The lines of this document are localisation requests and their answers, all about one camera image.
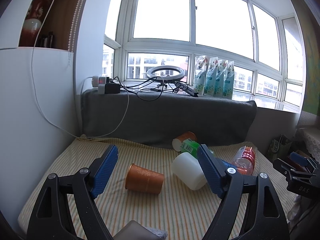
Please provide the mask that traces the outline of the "brown paper cup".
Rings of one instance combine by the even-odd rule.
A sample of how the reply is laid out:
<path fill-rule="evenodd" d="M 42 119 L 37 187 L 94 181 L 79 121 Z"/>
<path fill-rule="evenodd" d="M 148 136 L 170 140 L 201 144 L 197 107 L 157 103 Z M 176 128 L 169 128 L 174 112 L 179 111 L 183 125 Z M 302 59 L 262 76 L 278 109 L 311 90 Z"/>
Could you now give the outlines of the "brown paper cup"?
<path fill-rule="evenodd" d="M 172 148 L 176 152 L 180 152 L 181 151 L 182 142 L 184 142 L 187 139 L 191 139 L 193 141 L 197 141 L 196 135 L 191 131 L 187 131 L 187 132 L 183 133 L 182 135 L 179 135 L 178 137 L 176 137 L 176 138 L 174 138 L 172 140 Z"/>
<path fill-rule="evenodd" d="M 164 174 L 131 164 L 125 177 L 125 189 L 160 194 L 163 182 Z"/>

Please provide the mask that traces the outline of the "white plastic cup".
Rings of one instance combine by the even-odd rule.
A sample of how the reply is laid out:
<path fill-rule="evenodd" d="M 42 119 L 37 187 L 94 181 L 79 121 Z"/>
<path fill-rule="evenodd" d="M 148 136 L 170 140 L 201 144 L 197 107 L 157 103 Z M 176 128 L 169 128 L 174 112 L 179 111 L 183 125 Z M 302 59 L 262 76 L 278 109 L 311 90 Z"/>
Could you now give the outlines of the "white plastic cup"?
<path fill-rule="evenodd" d="M 201 189 L 207 183 L 198 160 L 188 152 L 179 154 L 173 160 L 171 170 L 175 176 L 193 191 Z"/>

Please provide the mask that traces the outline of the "brown paper cup lying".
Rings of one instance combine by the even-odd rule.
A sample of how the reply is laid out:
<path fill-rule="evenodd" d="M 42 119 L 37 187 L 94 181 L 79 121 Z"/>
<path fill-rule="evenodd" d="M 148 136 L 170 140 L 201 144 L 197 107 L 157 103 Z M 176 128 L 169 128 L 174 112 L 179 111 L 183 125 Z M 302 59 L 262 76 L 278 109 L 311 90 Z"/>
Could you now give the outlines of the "brown paper cup lying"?
<path fill-rule="evenodd" d="M 164 174 L 131 164 L 125 177 L 125 189 L 160 194 L 163 182 Z"/>

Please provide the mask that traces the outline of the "green white box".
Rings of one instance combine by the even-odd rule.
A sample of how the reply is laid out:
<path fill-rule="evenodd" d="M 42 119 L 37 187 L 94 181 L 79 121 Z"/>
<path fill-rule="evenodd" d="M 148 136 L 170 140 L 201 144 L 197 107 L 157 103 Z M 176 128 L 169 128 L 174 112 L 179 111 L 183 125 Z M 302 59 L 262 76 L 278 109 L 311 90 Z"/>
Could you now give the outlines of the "green white box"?
<path fill-rule="evenodd" d="M 273 138 L 266 157 L 270 162 L 273 162 L 277 158 L 285 157 L 291 147 L 292 141 L 288 139 L 285 135 L 280 135 L 279 137 Z"/>

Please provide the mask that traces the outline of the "white lace cloth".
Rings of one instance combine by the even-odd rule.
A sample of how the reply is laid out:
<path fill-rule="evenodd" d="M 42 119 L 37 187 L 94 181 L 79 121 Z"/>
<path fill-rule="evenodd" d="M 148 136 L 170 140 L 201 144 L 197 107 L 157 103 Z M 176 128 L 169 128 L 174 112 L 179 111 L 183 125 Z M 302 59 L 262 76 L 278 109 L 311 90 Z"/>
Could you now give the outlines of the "white lace cloth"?
<path fill-rule="evenodd" d="M 308 152 L 319 163 L 319 153 L 320 153 L 319 129 L 314 127 L 299 128 L 297 129 L 296 136 L 298 139 L 304 141 Z"/>

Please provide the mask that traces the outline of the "red label plastic bottle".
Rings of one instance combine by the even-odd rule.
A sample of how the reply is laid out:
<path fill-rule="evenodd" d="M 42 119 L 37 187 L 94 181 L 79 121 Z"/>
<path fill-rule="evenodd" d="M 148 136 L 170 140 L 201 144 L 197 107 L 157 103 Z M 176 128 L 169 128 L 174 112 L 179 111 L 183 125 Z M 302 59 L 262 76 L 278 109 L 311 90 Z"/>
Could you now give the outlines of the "red label plastic bottle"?
<path fill-rule="evenodd" d="M 238 149 L 233 158 L 232 164 L 244 175 L 252 175 L 255 167 L 255 150 L 249 146 L 242 146 Z"/>

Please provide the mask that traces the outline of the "blue snack package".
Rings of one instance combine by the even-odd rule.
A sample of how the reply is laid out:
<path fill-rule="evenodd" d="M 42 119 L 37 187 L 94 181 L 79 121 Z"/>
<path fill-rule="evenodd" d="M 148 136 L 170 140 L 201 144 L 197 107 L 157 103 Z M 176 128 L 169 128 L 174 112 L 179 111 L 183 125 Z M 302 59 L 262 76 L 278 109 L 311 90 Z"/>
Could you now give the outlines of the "blue snack package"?
<path fill-rule="evenodd" d="M 224 160 L 221 159 L 221 161 L 223 162 L 223 164 L 227 167 L 227 168 L 234 168 L 235 170 L 237 170 L 237 167 L 233 164 L 230 164 Z"/>

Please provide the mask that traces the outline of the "grey cloth at bottom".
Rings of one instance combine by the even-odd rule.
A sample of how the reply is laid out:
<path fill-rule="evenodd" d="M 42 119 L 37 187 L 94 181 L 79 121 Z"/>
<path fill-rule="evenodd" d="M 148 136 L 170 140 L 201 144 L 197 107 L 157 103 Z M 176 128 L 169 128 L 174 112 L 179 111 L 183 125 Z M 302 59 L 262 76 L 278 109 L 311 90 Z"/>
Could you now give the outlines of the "grey cloth at bottom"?
<path fill-rule="evenodd" d="M 129 221 L 113 239 L 116 240 L 136 240 L 136 239 L 166 239 L 168 233 L 163 230 L 146 228 L 138 222 Z"/>

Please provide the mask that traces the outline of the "green plastic bottle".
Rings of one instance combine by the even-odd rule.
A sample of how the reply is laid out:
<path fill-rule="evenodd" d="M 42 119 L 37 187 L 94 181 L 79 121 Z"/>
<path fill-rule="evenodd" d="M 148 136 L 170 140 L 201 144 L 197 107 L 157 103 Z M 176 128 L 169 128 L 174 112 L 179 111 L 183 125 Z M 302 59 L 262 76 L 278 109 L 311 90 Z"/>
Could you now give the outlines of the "green plastic bottle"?
<path fill-rule="evenodd" d="M 180 150 L 182 153 L 184 152 L 190 153 L 194 158 L 197 159 L 197 149 L 199 147 L 200 147 L 200 144 L 198 142 L 191 139 L 185 139 L 180 146 Z"/>

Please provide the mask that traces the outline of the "black power adapter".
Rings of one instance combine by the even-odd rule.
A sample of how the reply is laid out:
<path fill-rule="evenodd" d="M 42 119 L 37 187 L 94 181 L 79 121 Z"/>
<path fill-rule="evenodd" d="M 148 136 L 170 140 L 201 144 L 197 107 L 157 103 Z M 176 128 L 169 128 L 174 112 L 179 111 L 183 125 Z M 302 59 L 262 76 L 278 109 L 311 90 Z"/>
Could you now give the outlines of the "black power adapter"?
<path fill-rule="evenodd" d="M 120 84 L 110 82 L 103 85 L 98 85 L 98 94 L 118 94 L 120 93 Z"/>

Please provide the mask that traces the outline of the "grey backrest cushion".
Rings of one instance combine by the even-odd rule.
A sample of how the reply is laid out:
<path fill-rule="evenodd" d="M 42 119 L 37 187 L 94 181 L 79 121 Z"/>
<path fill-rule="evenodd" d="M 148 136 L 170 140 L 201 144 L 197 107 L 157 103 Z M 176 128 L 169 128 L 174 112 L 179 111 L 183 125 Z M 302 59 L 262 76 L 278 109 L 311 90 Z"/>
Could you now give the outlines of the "grey backrest cushion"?
<path fill-rule="evenodd" d="M 173 93 L 99 94 L 81 97 L 82 131 L 87 137 L 113 137 L 171 148 L 172 140 L 193 132 L 199 143 L 223 146 L 243 142 L 257 113 L 254 101 L 191 97 Z"/>

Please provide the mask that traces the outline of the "white power strip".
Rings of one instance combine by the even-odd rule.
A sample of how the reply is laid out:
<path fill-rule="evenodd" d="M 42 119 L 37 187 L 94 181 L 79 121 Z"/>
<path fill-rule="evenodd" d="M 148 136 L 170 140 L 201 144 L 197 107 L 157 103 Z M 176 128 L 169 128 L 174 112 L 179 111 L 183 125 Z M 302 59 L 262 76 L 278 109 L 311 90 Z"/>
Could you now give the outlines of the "white power strip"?
<path fill-rule="evenodd" d="M 104 86 L 110 82 L 110 78 L 107 76 L 93 76 L 92 77 L 92 87 L 98 88 L 99 86 Z"/>

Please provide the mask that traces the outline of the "red white vase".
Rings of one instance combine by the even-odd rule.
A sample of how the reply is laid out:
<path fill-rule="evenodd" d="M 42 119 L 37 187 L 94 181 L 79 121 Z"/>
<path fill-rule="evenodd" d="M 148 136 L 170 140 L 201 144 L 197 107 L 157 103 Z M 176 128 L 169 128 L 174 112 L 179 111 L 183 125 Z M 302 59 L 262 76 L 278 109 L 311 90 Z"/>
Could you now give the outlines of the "red white vase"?
<path fill-rule="evenodd" d="M 32 0 L 22 26 L 20 47 L 32 47 L 35 44 L 49 6 L 50 0 Z"/>

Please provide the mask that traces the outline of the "wooden wall shelf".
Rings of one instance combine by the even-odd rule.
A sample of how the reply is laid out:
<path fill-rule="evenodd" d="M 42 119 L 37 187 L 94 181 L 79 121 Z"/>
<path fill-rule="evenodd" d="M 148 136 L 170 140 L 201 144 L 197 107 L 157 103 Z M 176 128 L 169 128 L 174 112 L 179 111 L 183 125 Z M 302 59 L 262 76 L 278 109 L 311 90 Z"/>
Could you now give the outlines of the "wooden wall shelf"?
<path fill-rule="evenodd" d="M 84 1 L 50 0 L 48 12 L 33 46 L 72 52 Z"/>

